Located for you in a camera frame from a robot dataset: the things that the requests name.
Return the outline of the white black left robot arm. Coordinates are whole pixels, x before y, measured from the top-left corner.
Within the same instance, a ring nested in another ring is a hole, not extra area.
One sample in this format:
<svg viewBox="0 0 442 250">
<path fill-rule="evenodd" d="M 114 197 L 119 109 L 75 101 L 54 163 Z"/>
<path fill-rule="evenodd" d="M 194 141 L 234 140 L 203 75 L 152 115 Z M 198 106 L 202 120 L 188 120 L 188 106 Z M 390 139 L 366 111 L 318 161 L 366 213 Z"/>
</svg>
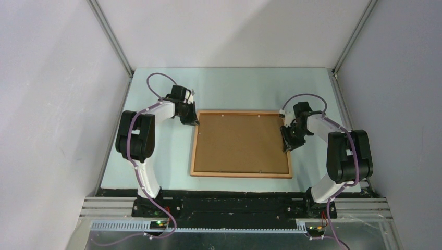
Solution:
<svg viewBox="0 0 442 250">
<path fill-rule="evenodd" d="M 138 195 L 149 198 L 144 209 L 152 217 L 165 210 L 165 203 L 158 199 L 161 187 L 154 168 L 148 160 L 155 149 L 155 128 L 161 122 L 178 117 L 182 125 L 198 126 L 194 90 L 180 85 L 172 86 L 171 93 L 160 98 L 152 106 L 141 111 L 125 110 L 121 114 L 115 147 L 122 157 L 133 164 L 138 182 Z"/>
</svg>

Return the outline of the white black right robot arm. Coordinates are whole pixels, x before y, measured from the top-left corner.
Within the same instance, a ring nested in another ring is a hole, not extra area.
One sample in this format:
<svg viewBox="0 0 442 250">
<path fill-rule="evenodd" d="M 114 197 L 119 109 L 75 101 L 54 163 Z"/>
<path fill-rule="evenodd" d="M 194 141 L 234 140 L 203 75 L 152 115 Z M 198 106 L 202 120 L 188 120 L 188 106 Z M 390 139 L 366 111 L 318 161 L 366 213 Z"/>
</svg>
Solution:
<svg viewBox="0 0 442 250">
<path fill-rule="evenodd" d="M 308 102 L 294 105 L 293 111 L 279 111 L 283 119 L 280 132 L 283 152 L 291 152 L 306 143 L 306 136 L 318 136 L 327 144 L 327 173 L 306 191 L 304 213 L 311 218 L 324 211 L 343 190 L 356 186 L 373 174 L 369 137 L 364 130 L 348 130 L 323 111 L 313 111 Z"/>
</svg>

